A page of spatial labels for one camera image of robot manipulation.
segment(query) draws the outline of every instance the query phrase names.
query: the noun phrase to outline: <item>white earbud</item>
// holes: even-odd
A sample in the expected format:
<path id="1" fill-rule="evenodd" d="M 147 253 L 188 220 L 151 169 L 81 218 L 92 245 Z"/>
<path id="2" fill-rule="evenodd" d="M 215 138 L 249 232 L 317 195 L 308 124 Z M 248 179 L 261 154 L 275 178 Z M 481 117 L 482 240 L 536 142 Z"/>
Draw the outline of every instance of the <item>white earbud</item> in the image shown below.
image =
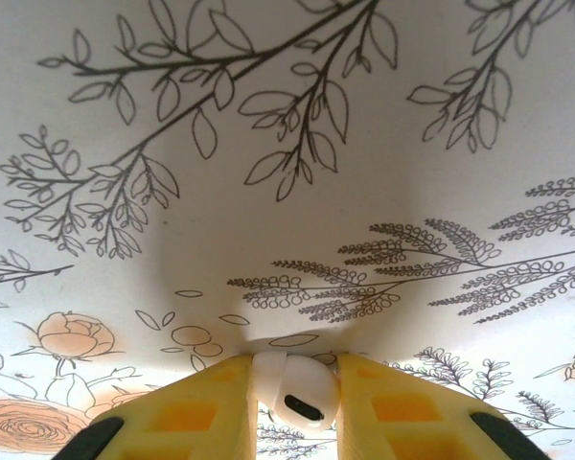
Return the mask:
<path id="1" fill-rule="evenodd" d="M 284 352 L 253 356 L 253 391 L 285 423 L 309 433 L 330 428 L 340 404 L 338 378 L 328 367 Z"/>

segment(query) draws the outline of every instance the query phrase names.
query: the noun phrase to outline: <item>fern drawing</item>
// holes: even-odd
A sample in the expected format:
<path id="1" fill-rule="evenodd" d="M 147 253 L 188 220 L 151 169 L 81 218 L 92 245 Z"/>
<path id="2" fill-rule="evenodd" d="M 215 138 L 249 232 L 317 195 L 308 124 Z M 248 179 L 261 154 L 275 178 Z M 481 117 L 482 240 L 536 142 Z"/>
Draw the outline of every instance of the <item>fern drawing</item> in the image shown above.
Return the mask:
<path id="1" fill-rule="evenodd" d="M 220 150 L 213 115 L 235 105 L 253 129 L 274 130 L 278 143 L 243 175 L 246 185 L 274 181 L 275 199 L 282 201 L 296 184 L 337 173 L 338 147 L 349 130 L 344 81 L 355 72 L 395 69 L 398 35 L 380 0 L 295 0 L 292 7 L 308 16 L 305 26 L 294 24 L 290 37 L 269 45 L 254 43 L 225 2 L 197 0 L 181 17 L 174 14 L 178 2 L 149 0 L 156 37 L 143 40 L 119 14 L 111 66 L 96 65 L 96 43 L 74 30 L 69 52 L 37 62 L 50 71 L 69 70 L 80 81 L 68 101 L 110 104 L 131 127 L 147 96 L 135 88 L 147 82 L 159 127 L 126 151 L 109 152 L 102 164 L 85 162 L 68 140 L 52 139 L 45 125 L 21 134 L 27 151 L 0 165 L 19 194 L 4 203 L 13 211 L 10 220 L 73 256 L 91 247 L 100 257 L 131 258 L 142 252 L 137 235 L 149 224 L 147 207 L 168 208 L 181 194 L 178 174 L 153 157 L 153 144 L 167 130 L 186 127 L 195 151 L 208 160 Z M 287 51 L 298 56 L 286 64 L 295 89 L 262 83 L 260 91 L 238 94 L 244 77 Z"/>
<path id="2" fill-rule="evenodd" d="M 526 196 L 557 199 L 492 225 L 493 230 L 510 230 L 499 237 L 501 242 L 554 233 L 575 237 L 575 177 L 539 185 Z M 312 275 L 317 282 L 305 284 L 300 276 L 282 274 L 232 279 L 228 285 L 248 289 L 243 299 L 255 309 L 297 307 L 310 321 L 330 323 L 392 307 L 401 301 L 400 288 L 405 284 L 458 275 L 470 277 L 463 291 L 432 301 L 430 306 L 459 305 L 461 316 L 481 315 L 475 323 L 511 316 L 575 289 L 575 250 L 495 263 L 501 248 L 448 220 L 428 218 L 422 227 L 381 223 L 369 230 L 384 239 L 340 247 L 338 253 L 346 256 L 342 266 L 273 262 L 282 270 Z M 371 268 L 384 278 L 372 279 Z M 505 308 L 489 314 L 501 306 Z"/>

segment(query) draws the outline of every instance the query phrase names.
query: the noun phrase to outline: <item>twig drawing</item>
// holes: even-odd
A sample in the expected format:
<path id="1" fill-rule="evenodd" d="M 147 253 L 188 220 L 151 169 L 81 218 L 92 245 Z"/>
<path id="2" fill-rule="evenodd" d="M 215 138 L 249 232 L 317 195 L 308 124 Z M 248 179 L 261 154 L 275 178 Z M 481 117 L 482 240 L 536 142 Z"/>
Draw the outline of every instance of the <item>twig drawing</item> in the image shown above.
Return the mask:
<path id="1" fill-rule="evenodd" d="M 551 233 L 575 237 L 575 177 L 549 181 L 526 195 L 555 199 L 494 224 L 494 230 L 509 230 L 500 236 L 502 242 Z M 228 285 L 249 289 L 243 299 L 255 309 L 297 306 L 311 321 L 331 323 L 391 307 L 401 300 L 397 290 L 407 283 L 457 275 L 471 276 L 462 286 L 465 292 L 435 300 L 431 306 L 466 304 L 458 314 L 467 316 L 510 304 L 505 310 L 480 317 L 476 323 L 511 316 L 575 289 L 575 250 L 492 264 L 501 249 L 455 222 L 429 218 L 425 227 L 382 223 L 371 225 L 370 231 L 389 239 L 340 247 L 339 254 L 350 256 L 342 267 L 307 261 L 273 263 L 313 275 L 320 283 L 305 285 L 302 278 L 283 274 L 237 278 L 229 280 Z M 353 270 L 369 266 L 390 280 L 368 281 L 369 273 Z M 527 289 L 540 284 L 543 286 L 524 296 Z"/>
<path id="2" fill-rule="evenodd" d="M 10 219 L 24 232 L 44 225 L 36 236 L 75 256 L 86 245 L 94 247 L 100 257 L 125 259 L 141 252 L 136 233 L 143 232 L 149 223 L 145 207 L 155 202 L 167 208 L 170 198 L 180 196 L 173 172 L 152 158 L 150 144 L 171 127 L 189 120 L 198 153 L 204 159 L 211 158 L 218 149 L 219 135 L 210 113 L 230 106 L 242 78 L 289 49 L 298 49 L 304 56 L 289 68 L 304 79 L 307 88 L 298 94 L 274 88 L 257 92 L 240 103 L 239 112 L 256 117 L 256 129 L 278 129 L 279 142 L 288 142 L 291 137 L 296 140 L 292 147 L 278 149 L 258 161 L 245 184 L 276 177 L 276 199 L 281 201 L 291 193 L 297 179 L 304 177 L 312 183 L 311 164 L 336 173 L 334 139 L 345 143 L 349 124 L 347 92 L 339 78 L 347 78 L 356 68 L 371 72 L 372 55 L 379 56 L 383 66 L 396 68 L 398 36 L 391 20 L 378 11 L 379 0 L 296 3 L 315 22 L 283 43 L 264 48 L 252 42 L 225 5 L 210 9 L 205 2 L 194 2 L 186 18 L 185 36 L 179 36 L 176 24 L 180 18 L 173 16 L 169 4 L 149 0 L 157 39 L 140 42 L 128 20 L 118 15 L 119 44 L 115 48 L 125 64 L 114 67 L 95 66 L 91 41 L 81 30 L 74 30 L 69 54 L 38 62 L 45 69 L 68 68 L 74 78 L 84 81 L 69 101 L 110 101 L 118 116 L 131 126 L 142 109 L 131 82 L 149 76 L 153 78 L 151 91 L 157 94 L 154 110 L 160 126 L 126 151 L 102 164 L 85 167 L 81 166 L 80 153 L 67 140 L 49 139 L 46 126 L 41 126 L 38 134 L 21 134 L 30 151 L 0 165 L 8 185 L 26 194 L 23 199 L 5 203 L 17 211 Z M 327 32 L 341 22 L 336 21 L 339 18 L 351 19 L 338 30 Z M 222 46 L 225 55 L 209 57 L 209 46 Z M 323 54 L 321 64 L 313 62 Z M 188 100 L 186 95 L 196 91 L 201 96 Z M 323 128 L 324 119 L 330 123 L 329 129 Z M 97 236 L 83 235 L 90 231 Z"/>
<path id="3" fill-rule="evenodd" d="M 575 18 L 575 0 L 466 0 L 477 17 L 469 26 L 474 36 L 471 54 L 485 56 L 479 65 L 466 67 L 446 79 L 444 86 L 417 86 L 407 98 L 420 105 L 439 107 L 438 115 L 425 128 L 428 142 L 448 132 L 446 149 L 464 140 L 471 153 L 479 147 L 491 150 L 500 124 L 507 121 L 514 86 L 499 65 L 502 52 L 513 47 L 524 59 L 539 27 L 561 13 Z"/>
<path id="4" fill-rule="evenodd" d="M 401 365 L 399 363 L 392 364 L 392 367 L 412 376 L 451 387 L 494 405 L 526 436 L 535 436 L 549 430 L 575 431 L 575 426 L 558 424 L 553 420 L 564 414 L 564 411 L 538 394 L 527 391 L 516 393 L 517 401 L 524 406 L 525 411 L 499 407 L 490 401 L 505 393 L 505 389 L 514 384 L 509 379 L 511 372 L 506 370 L 509 362 L 486 358 L 481 363 L 481 370 L 474 372 L 475 369 L 467 361 L 463 361 L 460 356 L 453 356 L 452 353 L 442 348 L 427 347 L 414 357 L 423 363 L 422 367 L 415 368 L 411 364 Z"/>
<path id="5" fill-rule="evenodd" d="M 72 268 L 72 265 L 47 270 L 34 269 L 28 259 L 9 249 L 7 254 L 0 256 L 0 285 L 12 284 L 16 292 L 21 292 L 26 288 L 29 279 L 45 275 L 58 276 L 68 268 Z M 0 302 L 0 309 L 7 309 L 8 307 L 8 305 Z"/>

